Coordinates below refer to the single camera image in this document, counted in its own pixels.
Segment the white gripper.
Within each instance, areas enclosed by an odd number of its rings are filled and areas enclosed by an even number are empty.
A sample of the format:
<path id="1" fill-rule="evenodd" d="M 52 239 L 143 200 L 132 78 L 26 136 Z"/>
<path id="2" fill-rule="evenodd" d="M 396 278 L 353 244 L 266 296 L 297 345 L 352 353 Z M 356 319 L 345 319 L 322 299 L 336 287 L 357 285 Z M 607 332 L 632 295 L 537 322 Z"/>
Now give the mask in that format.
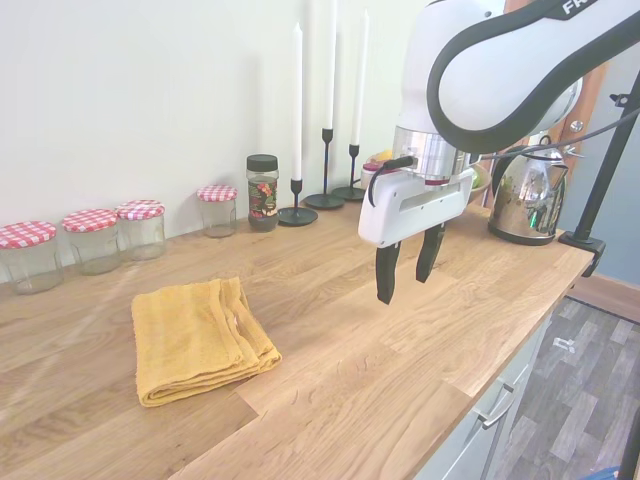
<path id="1" fill-rule="evenodd" d="M 430 276 L 445 233 L 445 222 L 462 214 L 469 200 L 473 170 L 465 169 L 446 185 L 400 170 L 372 180 L 362 203 L 358 234 L 376 250 L 377 298 L 389 305 L 401 241 L 424 232 L 416 264 L 416 280 Z"/>

